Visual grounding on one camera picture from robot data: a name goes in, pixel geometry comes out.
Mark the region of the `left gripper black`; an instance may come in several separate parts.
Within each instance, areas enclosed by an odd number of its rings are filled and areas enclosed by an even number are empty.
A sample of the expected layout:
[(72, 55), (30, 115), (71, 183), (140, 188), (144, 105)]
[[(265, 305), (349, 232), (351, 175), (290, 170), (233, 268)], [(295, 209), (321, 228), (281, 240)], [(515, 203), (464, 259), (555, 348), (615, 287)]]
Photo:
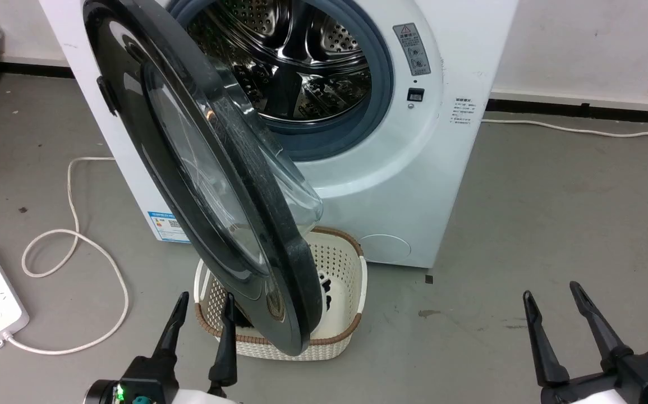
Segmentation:
[[(137, 356), (119, 379), (98, 379), (85, 393), (85, 404), (173, 404), (180, 387), (175, 374), (178, 335), (187, 319), (190, 293), (183, 291), (165, 324), (152, 357)], [(214, 364), (209, 368), (208, 394), (226, 397), (237, 383), (236, 300), (227, 294), (221, 315), (223, 330)]]

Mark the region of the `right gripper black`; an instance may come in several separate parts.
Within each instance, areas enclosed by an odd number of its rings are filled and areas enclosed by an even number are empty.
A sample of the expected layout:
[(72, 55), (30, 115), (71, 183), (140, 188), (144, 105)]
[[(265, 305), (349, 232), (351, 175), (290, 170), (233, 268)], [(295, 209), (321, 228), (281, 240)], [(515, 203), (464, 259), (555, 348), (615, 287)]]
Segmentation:
[(557, 387), (555, 404), (582, 404), (599, 393), (611, 393), (611, 404), (648, 404), (648, 351), (632, 355), (632, 349), (622, 342), (585, 289), (576, 281), (570, 281), (569, 287), (578, 312), (590, 325), (604, 373), (570, 380), (567, 368), (559, 363), (550, 345), (534, 296), (525, 291), (523, 305), (537, 385)]

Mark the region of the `black round glass washer door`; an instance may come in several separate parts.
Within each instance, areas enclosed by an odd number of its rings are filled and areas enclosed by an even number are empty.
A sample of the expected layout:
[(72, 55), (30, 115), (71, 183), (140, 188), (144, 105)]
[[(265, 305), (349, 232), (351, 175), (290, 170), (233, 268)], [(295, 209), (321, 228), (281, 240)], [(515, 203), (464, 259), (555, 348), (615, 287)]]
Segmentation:
[(83, 21), (105, 102), (203, 268), (263, 338), (300, 355), (324, 311), (304, 238), (321, 197), (231, 70), (156, 0), (85, 0)]

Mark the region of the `white front-load washing machine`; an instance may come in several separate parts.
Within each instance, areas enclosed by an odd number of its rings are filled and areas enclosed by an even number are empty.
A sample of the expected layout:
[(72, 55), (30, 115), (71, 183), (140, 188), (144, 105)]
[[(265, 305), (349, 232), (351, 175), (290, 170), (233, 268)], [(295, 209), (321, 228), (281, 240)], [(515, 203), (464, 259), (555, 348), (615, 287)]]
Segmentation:
[[(431, 268), (520, 0), (156, 0), (223, 62), (371, 263)], [(431, 73), (411, 76), (394, 25)]]

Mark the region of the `blue white energy label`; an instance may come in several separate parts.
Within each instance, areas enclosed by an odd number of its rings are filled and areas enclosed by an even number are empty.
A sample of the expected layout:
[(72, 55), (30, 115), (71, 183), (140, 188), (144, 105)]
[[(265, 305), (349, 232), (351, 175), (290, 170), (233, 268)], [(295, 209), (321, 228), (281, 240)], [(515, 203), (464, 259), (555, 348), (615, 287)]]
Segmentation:
[(190, 240), (173, 214), (147, 212), (157, 240), (189, 244)]

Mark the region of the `dark clothing item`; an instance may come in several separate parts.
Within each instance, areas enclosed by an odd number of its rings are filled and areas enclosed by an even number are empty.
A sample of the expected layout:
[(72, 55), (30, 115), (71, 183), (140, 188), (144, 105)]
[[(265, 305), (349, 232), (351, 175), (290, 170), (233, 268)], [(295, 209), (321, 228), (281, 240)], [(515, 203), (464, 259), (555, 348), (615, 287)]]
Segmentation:
[[(317, 272), (318, 277), (319, 277), (319, 283), (322, 289), (322, 302), (325, 306), (323, 310), (323, 314), (326, 314), (331, 307), (332, 304), (332, 297), (330, 295), (331, 292), (331, 286), (332, 286), (332, 281), (331, 278), (322, 271)], [(254, 325), (252, 325), (252, 322), (250, 322), (249, 317), (241, 310), (239, 307), (239, 304), (236, 304), (236, 308), (234, 310), (234, 322), (236, 323), (237, 327), (241, 328), (253, 328)]]

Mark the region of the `white perforated basket brown rim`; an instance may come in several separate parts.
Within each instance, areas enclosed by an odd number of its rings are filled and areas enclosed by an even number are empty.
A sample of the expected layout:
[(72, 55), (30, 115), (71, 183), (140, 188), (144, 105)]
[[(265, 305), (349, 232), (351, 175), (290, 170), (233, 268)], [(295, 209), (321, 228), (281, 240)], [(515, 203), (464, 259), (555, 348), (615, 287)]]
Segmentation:
[(236, 328), (237, 353), (262, 360), (324, 361), (341, 355), (360, 324), (367, 293), (367, 263), (359, 243), (335, 228), (316, 227), (305, 240), (317, 271), (331, 278), (332, 304), (298, 356), (275, 348), (255, 328)]

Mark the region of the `grey warning sticker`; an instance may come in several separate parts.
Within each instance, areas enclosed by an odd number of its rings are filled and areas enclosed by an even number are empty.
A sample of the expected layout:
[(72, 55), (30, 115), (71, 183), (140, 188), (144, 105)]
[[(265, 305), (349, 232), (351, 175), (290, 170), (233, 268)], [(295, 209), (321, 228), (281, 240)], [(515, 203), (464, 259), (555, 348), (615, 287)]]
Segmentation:
[(428, 54), (421, 35), (414, 23), (392, 27), (403, 49), (411, 76), (425, 76), (431, 73)]

